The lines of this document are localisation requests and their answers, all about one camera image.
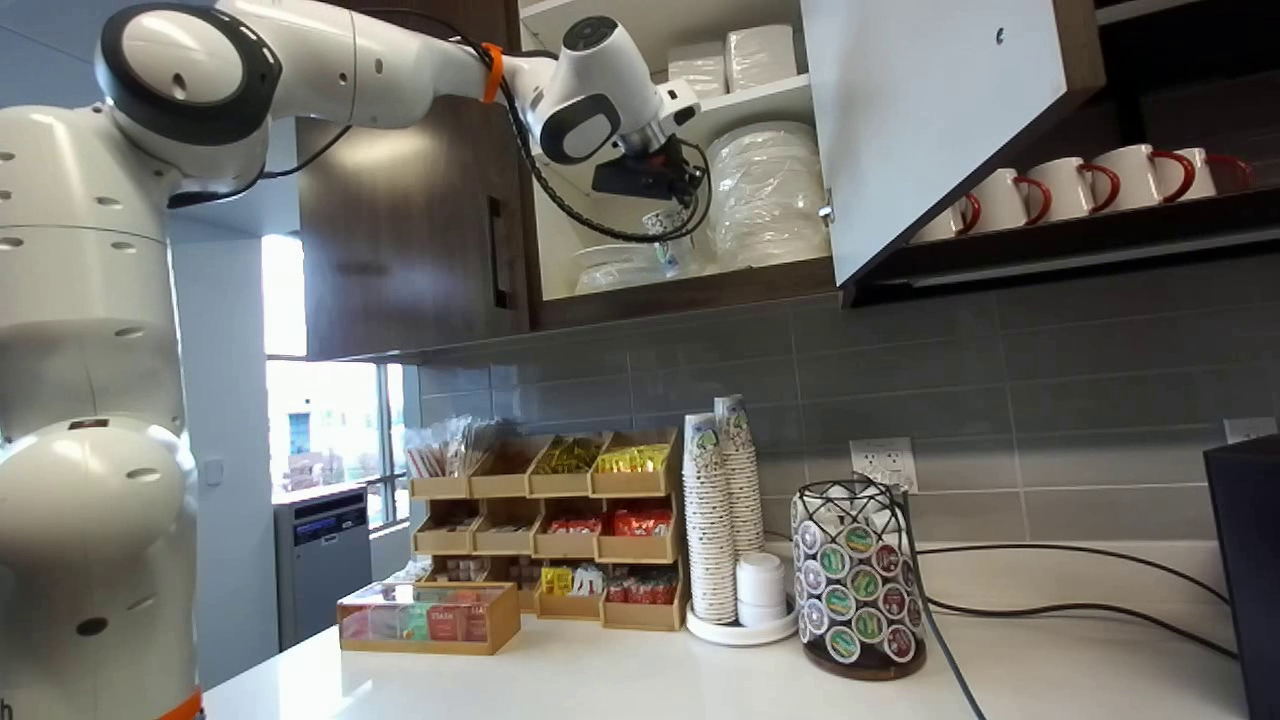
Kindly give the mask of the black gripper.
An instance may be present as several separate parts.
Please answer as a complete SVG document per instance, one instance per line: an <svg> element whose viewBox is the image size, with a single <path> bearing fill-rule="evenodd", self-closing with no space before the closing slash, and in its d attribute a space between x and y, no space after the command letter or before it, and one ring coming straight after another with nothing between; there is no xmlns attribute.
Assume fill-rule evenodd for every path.
<svg viewBox="0 0 1280 720"><path fill-rule="evenodd" d="M673 136L655 151L626 151L593 169L593 189L637 201L691 205L705 189L705 160L695 142Z"/></svg>

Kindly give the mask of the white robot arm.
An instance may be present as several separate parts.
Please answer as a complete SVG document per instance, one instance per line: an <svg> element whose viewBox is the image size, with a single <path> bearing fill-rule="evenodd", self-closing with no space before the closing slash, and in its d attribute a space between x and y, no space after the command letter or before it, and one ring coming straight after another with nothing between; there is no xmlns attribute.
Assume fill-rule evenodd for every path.
<svg viewBox="0 0 1280 720"><path fill-rule="evenodd" d="M0 111L3 720L203 720L195 466L164 214L267 174L278 119L404 129L502 103L531 160L688 201L695 93L611 16L552 56L333 0L148 0L103 19L100 99Z"/></svg>

